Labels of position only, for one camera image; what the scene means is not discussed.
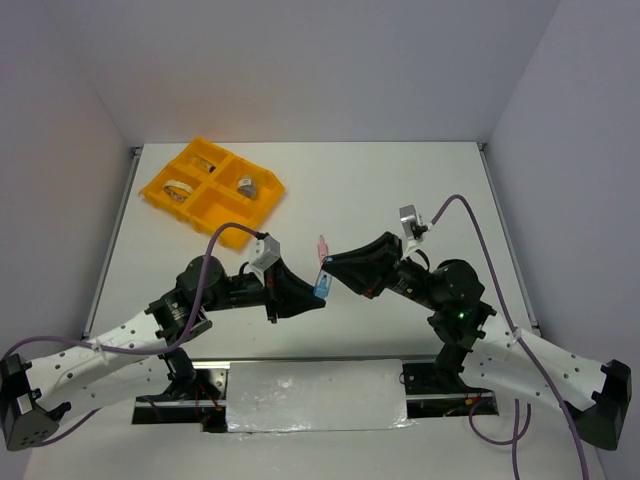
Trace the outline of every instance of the roll of tape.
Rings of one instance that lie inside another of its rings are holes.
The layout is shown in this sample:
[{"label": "roll of tape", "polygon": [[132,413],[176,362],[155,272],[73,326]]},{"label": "roll of tape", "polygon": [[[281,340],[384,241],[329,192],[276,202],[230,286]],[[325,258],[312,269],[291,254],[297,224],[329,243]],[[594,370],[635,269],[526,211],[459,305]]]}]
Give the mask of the roll of tape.
[{"label": "roll of tape", "polygon": [[193,193],[193,188],[177,180],[166,181],[162,189],[177,202],[184,202]]}]

